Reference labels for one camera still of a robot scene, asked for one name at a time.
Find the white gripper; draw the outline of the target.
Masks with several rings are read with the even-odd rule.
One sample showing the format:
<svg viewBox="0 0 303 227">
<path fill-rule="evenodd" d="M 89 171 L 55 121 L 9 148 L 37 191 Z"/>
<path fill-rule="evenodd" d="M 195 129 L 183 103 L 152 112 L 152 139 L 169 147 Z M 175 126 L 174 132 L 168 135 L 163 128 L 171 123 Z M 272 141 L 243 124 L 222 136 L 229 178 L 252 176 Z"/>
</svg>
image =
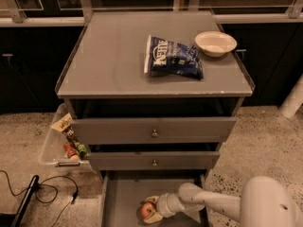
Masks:
<svg viewBox="0 0 303 227">
<path fill-rule="evenodd" d="M 143 221 L 147 224 L 158 222 L 163 217 L 170 218 L 186 209 L 176 193 L 166 193 L 160 197 L 150 196 L 145 199 L 145 202 L 156 204 L 157 210 L 157 212 L 150 212 L 143 216 Z"/>
</svg>

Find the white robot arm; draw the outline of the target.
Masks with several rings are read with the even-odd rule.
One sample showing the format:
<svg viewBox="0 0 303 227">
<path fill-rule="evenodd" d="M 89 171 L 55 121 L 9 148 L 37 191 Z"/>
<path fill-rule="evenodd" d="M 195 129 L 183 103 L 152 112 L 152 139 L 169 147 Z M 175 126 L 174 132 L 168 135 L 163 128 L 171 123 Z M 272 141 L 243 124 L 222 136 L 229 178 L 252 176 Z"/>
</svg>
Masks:
<svg viewBox="0 0 303 227">
<path fill-rule="evenodd" d="M 140 212 L 143 221 L 152 224 L 180 212 L 205 207 L 237 221 L 241 227 L 303 227 L 302 211 L 287 189 L 266 176 L 248 180 L 240 197 L 183 183 L 176 193 L 147 197 Z"/>
</svg>

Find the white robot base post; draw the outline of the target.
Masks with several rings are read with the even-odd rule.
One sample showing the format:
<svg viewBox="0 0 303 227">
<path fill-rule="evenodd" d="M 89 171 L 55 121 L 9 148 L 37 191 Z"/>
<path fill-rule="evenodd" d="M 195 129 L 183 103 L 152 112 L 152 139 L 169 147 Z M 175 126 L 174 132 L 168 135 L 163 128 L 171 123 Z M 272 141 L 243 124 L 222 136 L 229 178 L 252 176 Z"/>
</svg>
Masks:
<svg viewBox="0 0 303 227">
<path fill-rule="evenodd" d="M 279 107 L 281 114 L 287 118 L 295 115 L 303 104 L 303 75 L 299 78 L 291 92 Z"/>
</svg>

